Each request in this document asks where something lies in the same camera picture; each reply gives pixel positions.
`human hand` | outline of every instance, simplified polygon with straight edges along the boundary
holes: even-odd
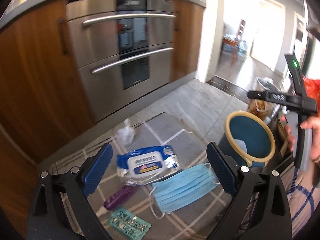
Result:
[[[286,121],[285,117],[281,117],[281,121]],[[320,117],[310,116],[306,121],[302,122],[300,127],[302,129],[313,129],[313,136],[312,136],[312,145],[310,151],[310,158],[311,160],[315,160],[320,156]],[[296,139],[291,134],[291,127],[290,125],[286,124],[284,127],[286,133],[288,134],[288,143],[290,151],[293,151],[293,144],[295,143]]]

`blue bucket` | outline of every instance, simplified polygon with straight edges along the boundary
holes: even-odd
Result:
[[[244,152],[235,139],[244,141]],[[275,139],[269,127],[255,115],[236,111],[225,123],[225,134],[218,144],[225,155],[232,156],[239,166],[265,167],[276,149]]]

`purple bottle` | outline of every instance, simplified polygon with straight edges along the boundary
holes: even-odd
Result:
[[[96,212],[96,216],[100,217],[108,213],[109,210],[115,210],[126,202],[134,193],[134,188],[131,186],[122,186],[122,188],[109,197],[104,203],[103,206]]]

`stainless steel oven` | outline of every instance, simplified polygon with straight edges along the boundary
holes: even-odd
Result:
[[[172,3],[81,0],[67,5],[67,16],[78,72],[96,121],[169,82]]]

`beige rim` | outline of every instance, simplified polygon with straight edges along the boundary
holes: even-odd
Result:
[[[256,158],[253,157],[249,154],[247,154],[246,152],[244,152],[236,143],[236,141],[233,139],[232,135],[231,135],[231,131],[230,131],[230,121],[232,118],[236,117],[236,116],[246,116],[249,117],[253,120],[255,120],[256,122],[258,122],[267,132],[270,142],[271,142],[271,149],[270,149],[270,153],[268,154],[268,156],[264,157],[264,158]],[[265,163],[265,165],[268,163],[268,161],[273,157],[273,155],[275,154],[275,150],[276,150],[276,143],[275,143],[275,138],[273,137],[273,134],[271,132],[271,130],[269,129],[269,127],[258,117],[256,117],[254,114],[251,114],[249,112],[244,112],[244,111],[235,111],[232,112],[231,114],[228,115],[227,119],[226,119],[226,123],[224,126],[224,130],[225,130],[225,134],[226,137],[228,139],[228,142],[230,143],[231,147],[247,162],[248,166],[251,167],[252,166],[252,162],[258,162],[258,163]]]

